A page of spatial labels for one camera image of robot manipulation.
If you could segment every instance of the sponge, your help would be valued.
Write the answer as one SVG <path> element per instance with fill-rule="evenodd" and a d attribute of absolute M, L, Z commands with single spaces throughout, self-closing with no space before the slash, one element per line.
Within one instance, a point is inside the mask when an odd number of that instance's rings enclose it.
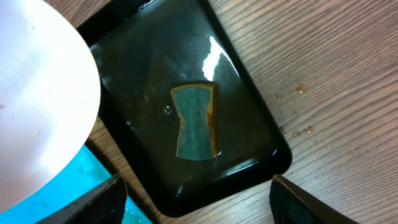
<path fill-rule="evenodd" d="M 220 151 L 214 123 L 215 85 L 191 83 L 170 92 L 180 117 L 176 156 L 192 161 L 216 157 Z"/>

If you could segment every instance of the blue surface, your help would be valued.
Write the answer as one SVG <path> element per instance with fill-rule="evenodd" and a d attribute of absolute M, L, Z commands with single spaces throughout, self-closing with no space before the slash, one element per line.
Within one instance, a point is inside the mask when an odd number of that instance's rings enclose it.
<path fill-rule="evenodd" d="M 60 210 L 111 177 L 97 158 L 83 146 L 75 158 L 36 193 L 0 214 L 0 223 L 35 223 Z M 130 197 L 123 222 L 150 224 Z"/>

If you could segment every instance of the wooden table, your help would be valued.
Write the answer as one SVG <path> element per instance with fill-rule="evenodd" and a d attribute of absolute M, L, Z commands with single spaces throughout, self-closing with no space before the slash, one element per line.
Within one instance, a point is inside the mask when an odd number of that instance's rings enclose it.
<path fill-rule="evenodd" d="M 48 0 L 78 26 L 106 0 Z M 211 0 L 294 155 L 285 177 L 360 223 L 398 222 L 398 1 Z M 304 84 L 308 93 L 295 86 Z M 278 100 L 276 95 L 283 96 Z M 313 126 L 313 134 L 292 137 Z M 270 182 L 157 211 L 98 119 L 88 144 L 159 223 L 272 223 Z"/>

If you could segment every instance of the white bowl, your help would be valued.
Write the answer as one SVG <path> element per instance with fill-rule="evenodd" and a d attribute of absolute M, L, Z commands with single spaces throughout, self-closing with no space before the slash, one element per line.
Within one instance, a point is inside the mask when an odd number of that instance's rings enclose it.
<path fill-rule="evenodd" d="M 95 61 L 73 26 L 41 0 L 0 1 L 0 212 L 73 159 L 99 104 Z"/>

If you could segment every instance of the water droplet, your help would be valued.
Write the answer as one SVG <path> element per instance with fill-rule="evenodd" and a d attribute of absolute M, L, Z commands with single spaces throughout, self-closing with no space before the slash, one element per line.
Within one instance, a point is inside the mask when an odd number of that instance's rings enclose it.
<path fill-rule="evenodd" d="M 166 106 L 166 107 L 164 108 L 164 113 L 167 114 L 167 115 L 169 115 L 169 114 L 172 113 L 172 110 L 170 109 L 169 106 Z"/>
<path fill-rule="evenodd" d="M 297 84 L 296 91 L 299 93 L 308 93 L 308 87 L 306 84 Z"/>
<path fill-rule="evenodd" d="M 313 134 L 315 132 L 313 126 L 309 126 L 306 129 L 304 129 L 304 132 L 306 132 L 307 134 Z"/>
<path fill-rule="evenodd" d="M 279 126 L 279 131 L 280 131 L 282 134 L 286 134 L 286 130 L 285 130 L 285 128 L 284 128 L 283 126 Z"/>
<path fill-rule="evenodd" d="M 278 100 L 281 100 L 281 99 L 284 98 L 284 96 L 283 96 L 281 93 L 277 93 L 275 96 L 276 96 L 276 98 L 277 98 Z"/>
<path fill-rule="evenodd" d="M 297 131 L 297 130 L 294 131 L 293 132 L 293 138 L 299 136 L 300 134 L 301 134 L 301 131 Z"/>
<path fill-rule="evenodd" d="M 180 73 L 180 77 L 181 77 L 181 79 L 186 79 L 186 78 L 187 78 L 187 74 L 185 74 L 185 73 Z"/>

